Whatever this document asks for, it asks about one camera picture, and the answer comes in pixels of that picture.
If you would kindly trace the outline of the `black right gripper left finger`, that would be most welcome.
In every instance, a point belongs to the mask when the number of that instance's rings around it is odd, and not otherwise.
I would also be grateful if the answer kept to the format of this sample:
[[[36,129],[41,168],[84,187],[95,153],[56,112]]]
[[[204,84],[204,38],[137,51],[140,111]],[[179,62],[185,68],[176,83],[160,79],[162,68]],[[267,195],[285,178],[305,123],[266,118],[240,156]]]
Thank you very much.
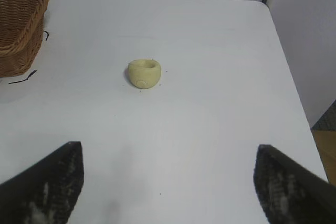
[[[1,223],[67,223],[83,182],[82,145],[68,142],[1,184]]]

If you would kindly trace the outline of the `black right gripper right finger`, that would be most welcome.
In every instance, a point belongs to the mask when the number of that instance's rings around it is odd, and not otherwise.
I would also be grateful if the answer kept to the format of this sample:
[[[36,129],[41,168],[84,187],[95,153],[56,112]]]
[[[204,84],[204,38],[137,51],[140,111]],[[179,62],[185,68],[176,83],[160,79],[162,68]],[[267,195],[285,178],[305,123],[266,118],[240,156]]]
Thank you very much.
[[[254,186],[269,223],[335,223],[335,186],[271,145],[259,145]]]

